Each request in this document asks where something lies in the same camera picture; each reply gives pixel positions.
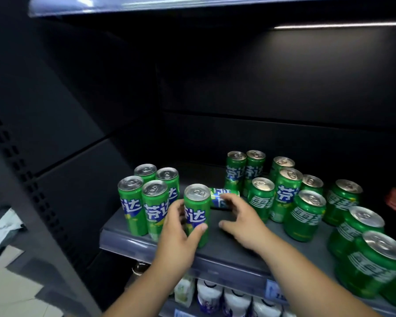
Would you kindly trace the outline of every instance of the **right hand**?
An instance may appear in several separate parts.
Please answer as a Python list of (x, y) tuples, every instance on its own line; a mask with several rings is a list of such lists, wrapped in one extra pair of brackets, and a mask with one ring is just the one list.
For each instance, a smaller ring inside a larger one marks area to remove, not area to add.
[(220, 195), (224, 200), (231, 202), (236, 221), (222, 220), (219, 227), (230, 233), (245, 248), (259, 254), (270, 237), (270, 230), (259, 218), (257, 212), (242, 198), (235, 194)]

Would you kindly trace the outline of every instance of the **price tag strip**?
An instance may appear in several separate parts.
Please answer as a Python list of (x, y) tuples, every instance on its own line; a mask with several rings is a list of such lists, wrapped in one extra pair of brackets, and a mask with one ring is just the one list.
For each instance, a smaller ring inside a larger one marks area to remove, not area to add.
[(188, 314), (187, 312), (184, 312), (179, 309), (174, 310), (174, 317), (195, 317), (194, 315)]
[(278, 301), (283, 304), (288, 304), (286, 297), (282, 293), (279, 284), (267, 279), (266, 283), (266, 295), (265, 298), (268, 300)]

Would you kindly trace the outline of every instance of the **hand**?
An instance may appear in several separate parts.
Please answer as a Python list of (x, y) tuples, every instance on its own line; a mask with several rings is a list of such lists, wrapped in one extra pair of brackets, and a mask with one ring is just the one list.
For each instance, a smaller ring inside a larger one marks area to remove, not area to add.
[(184, 215), (183, 199), (170, 205), (153, 261), (153, 265), (161, 266), (164, 273), (172, 274), (178, 281), (191, 267), (201, 236), (208, 228), (207, 224), (200, 224), (187, 237), (180, 223)]
[(257, 212), (242, 198), (235, 194), (220, 195), (233, 204), (232, 211), (236, 221), (222, 220), (219, 227), (227, 231), (245, 248), (260, 253), (270, 237), (270, 230), (259, 218)]

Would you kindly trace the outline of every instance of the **led light strip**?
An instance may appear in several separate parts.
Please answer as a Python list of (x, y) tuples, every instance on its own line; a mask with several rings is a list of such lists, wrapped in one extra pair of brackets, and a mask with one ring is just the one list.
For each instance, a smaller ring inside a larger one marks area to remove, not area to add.
[(276, 26), (275, 29), (276, 30), (326, 29), (326, 28), (355, 28), (355, 27), (366, 27), (366, 26), (396, 26), (396, 22), (281, 25), (281, 26)]

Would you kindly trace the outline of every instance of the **white bottle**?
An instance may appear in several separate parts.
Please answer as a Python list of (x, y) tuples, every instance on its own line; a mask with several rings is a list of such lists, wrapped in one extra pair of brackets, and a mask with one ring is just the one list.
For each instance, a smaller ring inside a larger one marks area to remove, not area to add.
[(272, 301), (253, 297), (252, 317), (280, 317), (282, 314), (282, 305)]
[(250, 295), (238, 290), (224, 288), (223, 314), (226, 317), (244, 317), (250, 304)]
[(220, 308), (223, 287), (212, 282), (198, 279), (198, 304), (202, 312), (213, 314)]
[(185, 307), (189, 307), (192, 303), (192, 299), (195, 293), (195, 278), (185, 275), (178, 282), (176, 287), (174, 287), (174, 300), (184, 305)]
[(296, 317), (296, 314), (290, 308), (285, 308), (282, 317)]

